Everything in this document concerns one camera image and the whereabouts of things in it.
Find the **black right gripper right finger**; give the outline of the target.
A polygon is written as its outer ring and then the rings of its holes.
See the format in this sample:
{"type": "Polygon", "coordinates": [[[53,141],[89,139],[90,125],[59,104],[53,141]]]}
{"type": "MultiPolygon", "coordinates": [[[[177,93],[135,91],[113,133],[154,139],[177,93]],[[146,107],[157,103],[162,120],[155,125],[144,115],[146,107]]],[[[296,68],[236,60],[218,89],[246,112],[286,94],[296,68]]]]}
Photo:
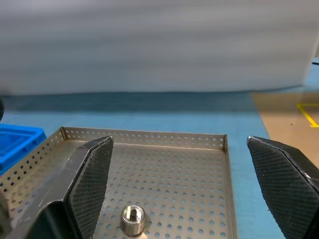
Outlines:
{"type": "Polygon", "coordinates": [[[319,239],[319,168],[299,149],[249,136],[257,179],[286,239],[319,239]]]}

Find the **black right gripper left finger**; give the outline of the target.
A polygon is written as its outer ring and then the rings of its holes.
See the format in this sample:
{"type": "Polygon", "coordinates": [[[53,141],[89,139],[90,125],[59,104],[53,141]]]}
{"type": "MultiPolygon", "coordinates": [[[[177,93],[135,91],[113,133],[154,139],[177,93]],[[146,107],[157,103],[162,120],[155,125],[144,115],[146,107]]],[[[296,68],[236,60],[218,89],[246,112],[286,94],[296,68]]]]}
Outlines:
{"type": "Polygon", "coordinates": [[[113,138],[76,148],[13,222],[9,239],[91,239],[107,189],[113,138]]]}

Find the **metal nut on metal tray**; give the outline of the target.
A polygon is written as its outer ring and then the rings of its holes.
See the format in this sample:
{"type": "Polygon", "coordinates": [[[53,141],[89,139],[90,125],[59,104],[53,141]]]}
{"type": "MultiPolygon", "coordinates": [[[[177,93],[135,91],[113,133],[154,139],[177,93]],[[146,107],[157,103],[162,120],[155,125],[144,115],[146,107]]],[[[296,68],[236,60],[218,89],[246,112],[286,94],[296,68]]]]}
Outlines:
{"type": "Polygon", "coordinates": [[[127,205],[121,211],[120,229],[129,237],[141,235],[145,229],[146,213],[138,205],[127,205]]]}

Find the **blue plastic compartment tray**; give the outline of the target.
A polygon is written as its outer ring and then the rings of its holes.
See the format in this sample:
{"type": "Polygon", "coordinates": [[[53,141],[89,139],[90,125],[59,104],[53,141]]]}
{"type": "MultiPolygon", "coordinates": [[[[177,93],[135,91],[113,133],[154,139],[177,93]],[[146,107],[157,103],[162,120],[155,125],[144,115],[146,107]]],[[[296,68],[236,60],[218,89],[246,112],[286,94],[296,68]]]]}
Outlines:
{"type": "Polygon", "coordinates": [[[0,123],[0,175],[46,139],[43,129],[0,123]]]}

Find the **perforated steel tray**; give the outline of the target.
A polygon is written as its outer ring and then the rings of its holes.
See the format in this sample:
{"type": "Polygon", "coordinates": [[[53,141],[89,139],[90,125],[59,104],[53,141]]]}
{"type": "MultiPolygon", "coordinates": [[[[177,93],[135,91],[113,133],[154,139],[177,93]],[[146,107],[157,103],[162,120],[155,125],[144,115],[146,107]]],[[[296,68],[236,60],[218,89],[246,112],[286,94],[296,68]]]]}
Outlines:
{"type": "Polygon", "coordinates": [[[227,138],[215,134],[62,127],[0,176],[11,217],[76,148],[103,136],[114,148],[93,239],[238,239],[227,138]],[[146,213],[137,237],[120,229],[127,205],[146,213]]]}

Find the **brown cardboard mat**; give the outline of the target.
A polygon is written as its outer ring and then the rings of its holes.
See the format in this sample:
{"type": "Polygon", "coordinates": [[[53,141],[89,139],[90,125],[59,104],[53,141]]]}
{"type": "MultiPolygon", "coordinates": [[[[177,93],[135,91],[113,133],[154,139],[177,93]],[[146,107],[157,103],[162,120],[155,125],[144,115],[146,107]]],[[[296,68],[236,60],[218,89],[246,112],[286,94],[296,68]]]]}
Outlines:
{"type": "Polygon", "coordinates": [[[299,149],[319,168],[319,92],[253,93],[268,138],[299,149]]]}

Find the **white foam backdrop sheet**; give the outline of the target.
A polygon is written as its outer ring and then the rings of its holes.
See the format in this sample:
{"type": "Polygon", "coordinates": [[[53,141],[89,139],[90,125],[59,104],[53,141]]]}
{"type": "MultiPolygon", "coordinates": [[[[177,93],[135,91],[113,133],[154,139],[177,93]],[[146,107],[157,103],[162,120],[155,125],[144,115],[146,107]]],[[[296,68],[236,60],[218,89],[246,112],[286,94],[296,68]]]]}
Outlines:
{"type": "Polygon", "coordinates": [[[0,95],[304,83],[319,0],[0,0],[0,95]]]}

